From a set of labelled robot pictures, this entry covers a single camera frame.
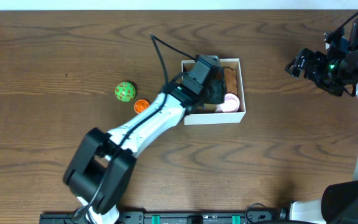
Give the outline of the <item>white cardboard box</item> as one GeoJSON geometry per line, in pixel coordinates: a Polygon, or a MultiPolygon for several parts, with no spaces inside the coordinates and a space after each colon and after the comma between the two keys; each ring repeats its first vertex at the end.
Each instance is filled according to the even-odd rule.
{"type": "Polygon", "coordinates": [[[246,104],[240,60],[238,58],[224,58],[220,59],[220,64],[222,67],[228,70],[233,69],[236,72],[236,96],[239,99],[239,108],[233,112],[224,112],[216,111],[218,105],[206,104],[200,106],[195,114],[186,116],[184,125],[240,123],[244,117],[246,104]]]}

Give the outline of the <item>green number ball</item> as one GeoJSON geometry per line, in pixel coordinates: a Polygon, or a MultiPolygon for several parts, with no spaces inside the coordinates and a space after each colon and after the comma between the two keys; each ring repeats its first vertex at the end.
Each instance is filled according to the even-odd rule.
{"type": "Polygon", "coordinates": [[[136,88],[130,82],[121,82],[115,88],[115,96],[119,101],[130,102],[136,96],[136,88]]]}

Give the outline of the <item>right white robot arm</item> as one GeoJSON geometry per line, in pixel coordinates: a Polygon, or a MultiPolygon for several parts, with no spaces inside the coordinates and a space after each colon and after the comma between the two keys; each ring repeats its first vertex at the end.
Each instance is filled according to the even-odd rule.
{"type": "Polygon", "coordinates": [[[351,182],[328,186],[316,200],[290,205],[291,220],[310,223],[358,222],[358,50],[327,63],[310,59],[303,49],[289,66],[292,75],[304,70],[305,77],[326,90],[321,96],[299,96],[288,107],[301,111],[305,126],[296,124],[298,140],[293,152],[299,164],[313,174],[352,174],[351,182]]]}

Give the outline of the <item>brown plush bear toy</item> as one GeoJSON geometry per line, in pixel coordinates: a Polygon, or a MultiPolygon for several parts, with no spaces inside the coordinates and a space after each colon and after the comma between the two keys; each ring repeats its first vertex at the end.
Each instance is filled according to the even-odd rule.
{"type": "Polygon", "coordinates": [[[229,67],[224,67],[223,71],[227,93],[237,95],[237,72],[229,67]]]}

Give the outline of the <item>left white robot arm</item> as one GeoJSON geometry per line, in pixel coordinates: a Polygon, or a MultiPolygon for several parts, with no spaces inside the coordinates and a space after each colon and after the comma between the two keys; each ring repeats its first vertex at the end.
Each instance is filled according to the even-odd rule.
{"type": "Polygon", "coordinates": [[[98,128],[88,131],[63,175],[63,182],[84,203],[72,220],[115,222],[115,206],[127,189],[140,153],[197,106],[220,104],[225,94],[224,81],[171,81],[145,111],[127,123],[106,133],[98,128]]]}

